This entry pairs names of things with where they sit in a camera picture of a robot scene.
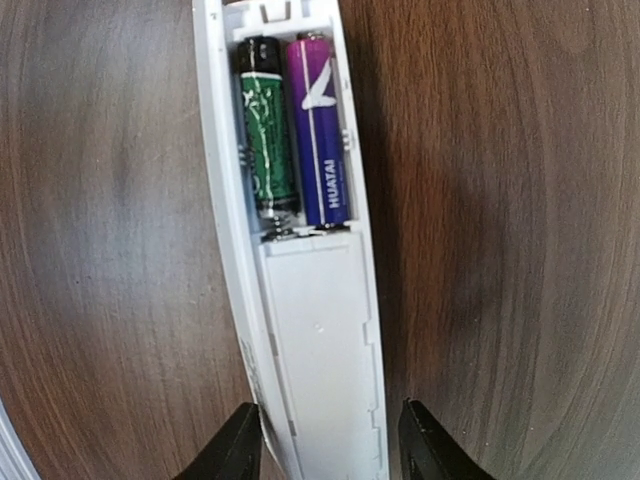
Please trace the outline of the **white remote control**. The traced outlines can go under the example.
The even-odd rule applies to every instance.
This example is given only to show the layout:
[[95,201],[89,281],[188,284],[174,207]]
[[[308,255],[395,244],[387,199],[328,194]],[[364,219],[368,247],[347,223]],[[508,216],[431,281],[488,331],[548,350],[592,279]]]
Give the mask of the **white remote control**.
[[[389,477],[382,341],[354,88],[335,1],[193,5],[206,168],[233,320],[262,437],[289,479]],[[308,224],[287,47],[331,44],[350,219]],[[301,209],[259,218],[237,60],[248,37],[279,40]]]

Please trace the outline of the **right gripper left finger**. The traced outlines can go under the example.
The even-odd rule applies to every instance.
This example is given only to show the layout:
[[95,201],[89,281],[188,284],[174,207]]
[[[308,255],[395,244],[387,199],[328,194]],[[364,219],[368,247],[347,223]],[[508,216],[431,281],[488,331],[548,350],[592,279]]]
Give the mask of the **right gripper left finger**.
[[259,406],[245,402],[175,480],[258,480],[261,456]]

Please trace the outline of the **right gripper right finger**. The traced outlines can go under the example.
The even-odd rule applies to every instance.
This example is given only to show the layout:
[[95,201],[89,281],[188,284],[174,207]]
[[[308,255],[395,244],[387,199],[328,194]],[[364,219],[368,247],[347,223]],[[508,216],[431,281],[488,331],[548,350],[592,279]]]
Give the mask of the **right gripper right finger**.
[[403,402],[398,436],[403,479],[494,480],[418,400]]

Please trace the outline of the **purple battery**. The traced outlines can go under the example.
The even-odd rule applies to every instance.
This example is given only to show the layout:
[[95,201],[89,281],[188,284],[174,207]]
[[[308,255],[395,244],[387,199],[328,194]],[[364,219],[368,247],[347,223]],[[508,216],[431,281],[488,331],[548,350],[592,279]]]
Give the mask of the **purple battery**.
[[333,228],[350,210],[331,44],[309,34],[286,53],[306,219]]

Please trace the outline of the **black battery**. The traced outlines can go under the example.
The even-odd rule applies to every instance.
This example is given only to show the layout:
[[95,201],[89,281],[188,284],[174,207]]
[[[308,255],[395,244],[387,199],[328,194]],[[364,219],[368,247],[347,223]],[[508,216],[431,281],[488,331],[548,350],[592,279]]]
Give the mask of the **black battery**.
[[238,44],[245,128],[259,218],[283,226],[301,209],[289,138],[281,47],[254,36]]

